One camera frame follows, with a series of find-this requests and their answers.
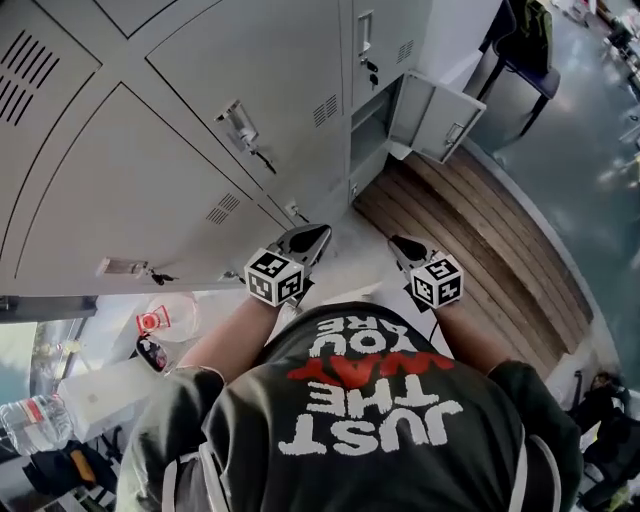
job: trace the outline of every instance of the plastic bottle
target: plastic bottle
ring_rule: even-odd
[[[73,426],[58,395],[34,396],[0,406],[0,423],[20,455],[64,448]]]

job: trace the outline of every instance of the black chair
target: black chair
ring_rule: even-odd
[[[612,46],[618,49],[622,58],[627,60],[629,58],[627,45],[631,42],[631,39],[633,39],[633,34],[616,19],[611,22],[611,25],[612,31],[611,34],[607,36],[607,39]]]
[[[531,111],[529,121],[520,132],[520,137],[522,137],[527,133],[527,131],[529,131],[529,128],[531,128],[548,101],[553,99],[556,92],[558,92],[558,87],[560,87],[560,73],[553,67],[546,74],[540,74],[528,69],[527,66],[518,59],[517,55],[512,51],[509,51],[508,36],[513,34],[516,31],[516,28],[517,21],[513,13],[513,9],[511,8],[511,4],[508,0],[503,0],[502,4],[500,4],[496,17],[487,32],[487,37],[480,46],[480,51],[485,53],[488,50],[489,45],[493,45],[493,50],[498,55],[498,63],[495,68],[493,68],[491,75],[489,75],[489,78],[482,87],[482,90],[478,95],[478,99],[482,100],[493,82],[495,82],[498,76],[500,76],[500,73],[505,66],[509,70],[518,74],[534,89],[536,89],[540,93],[540,98],[536,101],[536,104]]]

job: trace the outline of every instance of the ventilation slot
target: ventilation slot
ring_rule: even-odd
[[[334,94],[326,102],[313,111],[313,121],[316,128],[338,112],[338,98]]]
[[[214,224],[222,224],[224,220],[229,216],[229,214],[220,208],[214,208],[211,210],[211,213],[207,215],[207,220],[209,222],[213,222]]]
[[[240,199],[229,193],[222,198],[218,203],[218,206],[211,210],[211,213],[207,215],[207,220],[220,225],[225,221],[229,214],[238,207],[239,204]]]
[[[58,62],[60,59],[53,52],[23,30],[0,60],[0,66],[15,75],[14,81],[25,80],[25,87],[33,85],[39,89]]]
[[[324,103],[313,111],[313,120],[316,128],[327,120],[327,115],[324,113]]]
[[[240,199],[238,199],[232,194],[227,194],[222,198],[222,201],[218,203],[218,206],[221,206],[222,208],[227,210],[229,213],[231,213],[233,210],[236,209],[236,206],[238,206],[239,204],[240,204]]]
[[[27,93],[26,89],[4,75],[0,76],[0,120],[18,126],[32,99],[33,94]]]
[[[338,99],[336,98],[335,94],[327,100],[326,107],[327,107],[327,117],[331,117],[333,114],[335,114],[338,111]]]
[[[396,60],[396,64],[400,64],[403,60],[408,58],[413,51],[413,40],[408,43],[403,44],[398,50],[398,59]]]

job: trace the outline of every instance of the locker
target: locker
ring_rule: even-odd
[[[176,0],[96,0],[100,9],[120,29],[125,37],[130,37],[142,25],[162,12]]]
[[[340,220],[349,207],[348,181],[343,180],[331,194],[320,200],[309,213],[309,221],[333,225]]]
[[[318,205],[343,181],[344,138],[343,123],[336,124],[325,137],[300,151],[270,187],[269,196],[293,222],[311,221]],[[299,215],[291,213],[293,205]]]
[[[342,116],[338,0],[223,0],[147,59],[260,184],[274,174],[244,128],[280,172]]]
[[[9,222],[31,166],[100,63],[31,1],[7,0],[0,14],[1,265]]]
[[[414,67],[430,8],[427,0],[353,0],[354,110]]]
[[[410,71],[352,117],[350,188],[355,198],[384,167],[391,143],[444,163],[486,105]]]
[[[149,276],[99,273],[104,258],[118,258],[178,278],[165,289],[215,288],[283,231],[120,85],[42,199],[16,286],[23,295],[159,291]]]

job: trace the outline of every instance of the wall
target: wall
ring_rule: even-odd
[[[441,80],[461,61],[470,59],[489,30],[501,1],[433,0],[416,69],[432,80]]]
[[[600,363],[596,352],[590,341],[586,340],[580,344],[574,354],[562,356],[551,375],[547,377],[545,384],[549,392],[560,404],[560,407],[564,410],[569,410],[573,404],[578,382],[575,372],[582,372],[581,393],[584,393],[599,370]]]

